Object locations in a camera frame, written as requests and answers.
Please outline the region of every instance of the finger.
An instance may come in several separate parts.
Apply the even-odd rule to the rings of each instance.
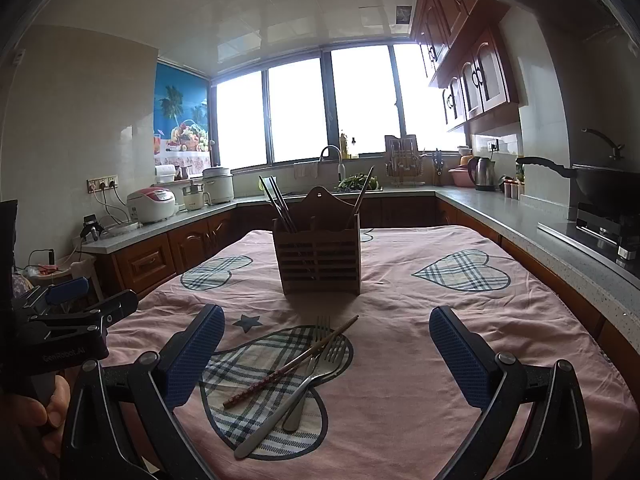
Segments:
[[[60,426],[55,431],[47,433],[42,437],[42,445],[44,446],[44,449],[58,458],[60,458],[60,450],[62,449],[62,434],[64,430],[65,427]]]
[[[30,397],[9,394],[1,397],[2,415],[20,426],[42,426],[47,421],[44,406]]]
[[[49,422],[54,428],[59,428],[66,418],[66,410],[69,407],[71,393],[69,384],[63,376],[56,375],[56,389],[47,405]]]

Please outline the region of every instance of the star pattern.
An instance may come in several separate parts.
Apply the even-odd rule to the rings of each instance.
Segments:
[[[249,332],[249,330],[252,329],[252,327],[262,326],[262,323],[258,321],[259,319],[260,316],[249,317],[241,314],[240,319],[238,319],[238,321],[236,321],[234,325],[241,326],[242,330],[244,330],[244,333],[246,334],[247,332]]]

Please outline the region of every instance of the chopsticks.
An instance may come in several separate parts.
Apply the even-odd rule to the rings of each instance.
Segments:
[[[264,183],[264,180],[262,179],[262,177],[258,175],[258,178],[260,179],[262,187],[264,188],[264,192],[267,194],[267,197],[271,202],[271,205],[273,205],[273,208],[278,213],[278,216],[280,217],[280,221],[284,225],[284,228],[289,233],[297,233],[298,229],[296,228],[296,224],[294,223],[293,218],[291,218],[291,215],[289,214],[289,207],[287,206],[287,203],[284,201],[284,198],[280,193],[280,189],[278,188],[278,185],[276,184],[275,179],[272,176],[269,177],[269,182],[271,183],[271,189],[273,189],[273,193],[275,195],[275,198],[273,198],[271,196],[271,193],[269,192],[269,189],[267,188],[267,185]]]
[[[265,378],[263,378],[262,380],[258,381],[257,383],[252,384],[251,386],[249,386],[247,389],[243,390],[242,392],[240,392],[238,394],[235,394],[233,397],[230,397],[225,402],[223,402],[222,405],[225,408],[231,408],[232,406],[235,406],[241,400],[243,400],[243,399],[245,399],[245,398],[247,398],[249,396],[252,396],[253,394],[256,394],[257,392],[260,392],[267,384],[273,383],[273,381],[275,381],[277,378],[282,377],[284,374],[286,374],[292,368],[296,368],[307,357],[309,357],[310,355],[313,355],[315,352],[317,352],[323,346],[325,346],[328,343],[330,343],[334,337],[336,337],[337,335],[340,335],[342,332],[347,330],[352,324],[354,324],[356,322],[357,319],[358,319],[358,315],[356,314],[350,320],[348,320],[347,322],[343,323],[339,328],[337,328],[336,330],[331,332],[327,337],[325,337],[324,339],[321,339],[320,341],[315,343],[313,346],[311,346],[309,349],[307,349],[304,352],[302,352],[302,354],[300,354],[298,357],[296,357],[296,358],[292,359],[291,361],[289,361],[282,368],[276,370],[272,374],[267,375]]]
[[[360,205],[362,204],[362,199],[364,199],[364,193],[367,190],[367,187],[369,187],[369,180],[371,180],[371,174],[373,173],[373,166],[371,167],[371,169],[369,170],[369,174],[367,175],[365,181],[364,181],[364,186],[362,186],[362,189],[360,190],[360,194],[358,195],[358,199],[356,200],[356,203],[353,205],[353,212],[351,213],[351,215],[349,216],[349,219],[347,220],[346,225],[344,226],[345,229],[347,229],[349,227],[349,224],[351,223],[351,220],[353,219],[354,216],[356,216],[358,214],[358,211],[360,210]]]

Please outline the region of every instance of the metal bolt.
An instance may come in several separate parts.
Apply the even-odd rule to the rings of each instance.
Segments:
[[[88,361],[85,361],[84,363],[82,363],[82,370],[85,372],[90,372],[95,367],[97,367],[97,365],[98,365],[97,362],[95,362],[93,359],[89,359]]]
[[[558,361],[558,368],[560,368],[563,372],[570,372],[574,369],[574,367],[571,366],[571,363],[569,361],[565,361],[564,359],[560,359]]]
[[[506,365],[512,365],[514,364],[514,362],[516,362],[516,357],[515,355],[509,353],[509,352],[500,352],[498,354],[498,359],[500,359],[500,362]]]
[[[138,358],[138,360],[143,365],[149,365],[153,361],[155,361],[157,357],[158,354],[156,354],[155,352],[145,352]]]

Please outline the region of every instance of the ceiling panel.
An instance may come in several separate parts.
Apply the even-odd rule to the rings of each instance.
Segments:
[[[51,0],[36,23],[86,28],[159,49],[214,76],[299,48],[407,36],[396,5],[415,0]]]

